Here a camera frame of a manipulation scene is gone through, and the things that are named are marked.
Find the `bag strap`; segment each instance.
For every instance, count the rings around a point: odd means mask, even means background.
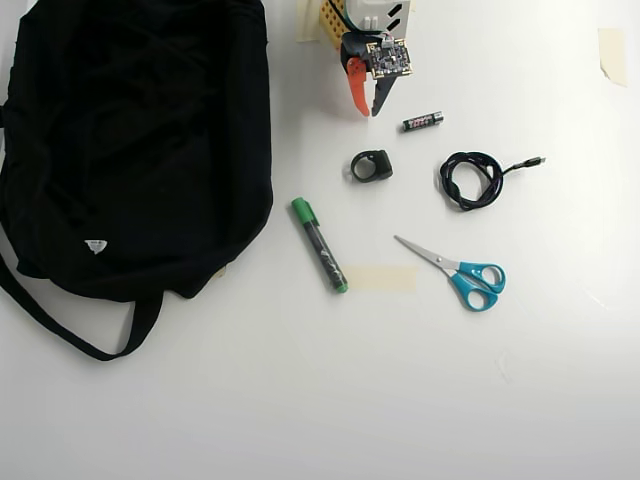
[[[4,127],[2,118],[2,106],[0,106],[0,128]],[[133,313],[133,324],[129,341],[120,353],[111,354],[103,352],[90,343],[78,337],[73,332],[55,321],[45,312],[38,302],[27,292],[18,280],[13,276],[2,255],[0,255],[0,287],[2,287],[24,310],[27,311],[40,325],[51,333],[58,335],[63,340],[69,342],[78,350],[86,353],[90,357],[108,362],[116,358],[124,357],[134,352],[142,345],[151,332],[151,329],[158,320],[162,309],[163,294],[142,301],[137,301]]]

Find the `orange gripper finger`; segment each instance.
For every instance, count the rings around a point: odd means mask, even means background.
[[[365,116],[370,115],[367,98],[364,94],[364,83],[367,81],[367,64],[359,57],[353,57],[347,62],[347,76],[351,95],[358,110]]]

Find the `white robot part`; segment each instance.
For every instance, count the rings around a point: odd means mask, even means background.
[[[346,0],[347,18],[360,30],[406,38],[411,0]]]

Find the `scissor blade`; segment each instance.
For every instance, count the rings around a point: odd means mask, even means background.
[[[452,262],[451,260],[447,260],[446,258],[443,258],[441,255],[431,252],[426,248],[422,248],[419,245],[416,245],[415,243],[410,242],[409,240],[405,240],[404,238],[399,237],[397,235],[394,238],[398,240],[401,244],[403,244],[405,247],[407,247],[409,250],[411,250],[413,253],[415,253],[416,255],[419,255],[425,260],[428,260],[429,262],[433,263],[436,267],[440,267],[443,270],[447,270],[447,269],[457,270],[460,267],[460,262]]]

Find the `scissors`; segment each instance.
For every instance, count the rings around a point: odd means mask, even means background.
[[[394,238],[413,253],[428,260],[435,266],[440,267],[440,269],[449,276],[454,287],[460,293],[462,300],[470,310],[474,312],[486,312],[498,303],[498,295],[504,291],[507,282],[507,276],[500,266],[494,264],[454,262],[437,253],[419,247],[415,243],[411,243],[397,235]],[[484,278],[483,275],[486,270],[495,270],[500,274],[500,279],[497,283],[491,283]],[[476,307],[471,303],[472,293],[478,293],[483,297],[483,307]]]

